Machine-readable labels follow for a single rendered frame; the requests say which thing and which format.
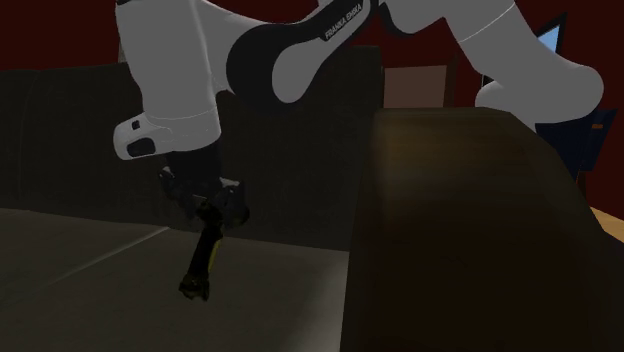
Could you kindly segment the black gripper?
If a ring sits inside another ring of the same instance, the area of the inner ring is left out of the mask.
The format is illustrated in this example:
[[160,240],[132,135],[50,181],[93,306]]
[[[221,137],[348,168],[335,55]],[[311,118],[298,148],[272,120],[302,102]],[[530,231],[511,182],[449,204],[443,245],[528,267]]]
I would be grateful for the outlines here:
[[194,194],[206,198],[215,195],[214,206],[220,211],[226,229],[241,226],[249,219],[245,184],[230,179],[220,181],[219,140],[200,149],[167,153],[166,161],[168,167],[158,172],[161,187],[166,197],[174,201],[187,218],[197,215]]

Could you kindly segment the dark tool with yellow stripe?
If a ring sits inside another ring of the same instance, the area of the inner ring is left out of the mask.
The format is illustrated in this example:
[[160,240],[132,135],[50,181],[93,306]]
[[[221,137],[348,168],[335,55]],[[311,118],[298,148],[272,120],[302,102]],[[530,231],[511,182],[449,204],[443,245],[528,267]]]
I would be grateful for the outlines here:
[[207,201],[200,205],[197,216],[204,226],[178,290],[190,300],[200,298],[207,301],[210,295],[210,271],[223,238],[223,216]]

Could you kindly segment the brown door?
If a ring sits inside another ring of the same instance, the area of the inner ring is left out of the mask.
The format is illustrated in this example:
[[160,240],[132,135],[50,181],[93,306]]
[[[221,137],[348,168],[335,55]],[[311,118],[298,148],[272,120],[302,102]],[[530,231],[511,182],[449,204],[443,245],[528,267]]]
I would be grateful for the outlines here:
[[456,65],[384,69],[384,108],[438,108],[454,105]]

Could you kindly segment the dark-framed blue screen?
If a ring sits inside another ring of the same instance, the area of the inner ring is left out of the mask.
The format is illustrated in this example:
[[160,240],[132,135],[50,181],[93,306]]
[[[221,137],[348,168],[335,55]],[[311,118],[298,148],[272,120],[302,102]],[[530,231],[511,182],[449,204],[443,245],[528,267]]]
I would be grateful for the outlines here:
[[470,40],[484,55],[484,63],[473,67],[504,87],[555,77],[570,66],[561,56],[566,21],[563,12],[533,33],[513,6]]

